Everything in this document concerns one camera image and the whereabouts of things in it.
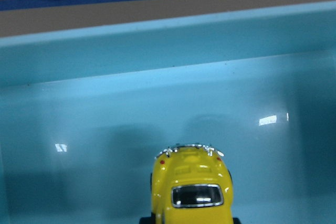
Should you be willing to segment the yellow beetle toy car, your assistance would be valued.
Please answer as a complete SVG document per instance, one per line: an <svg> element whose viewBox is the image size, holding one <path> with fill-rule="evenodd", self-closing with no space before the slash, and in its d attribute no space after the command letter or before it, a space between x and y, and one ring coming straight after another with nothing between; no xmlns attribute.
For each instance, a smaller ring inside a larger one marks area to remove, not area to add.
<svg viewBox="0 0 336 224"><path fill-rule="evenodd" d="M140 223L240 223L232 215L233 180L220 150L176 144L155 157L151 215Z"/></svg>

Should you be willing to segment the light blue plastic bin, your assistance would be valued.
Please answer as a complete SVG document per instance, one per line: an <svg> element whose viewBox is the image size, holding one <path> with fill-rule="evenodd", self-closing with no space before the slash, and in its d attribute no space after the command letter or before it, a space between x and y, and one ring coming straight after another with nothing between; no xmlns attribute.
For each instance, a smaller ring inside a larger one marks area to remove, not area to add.
<svg viewBox="0 0 336 224"><path fill-rule="evenodd" d="M177 143L242 223L335 223L335 2L1 39L1 223L138 223Z"/></svg>

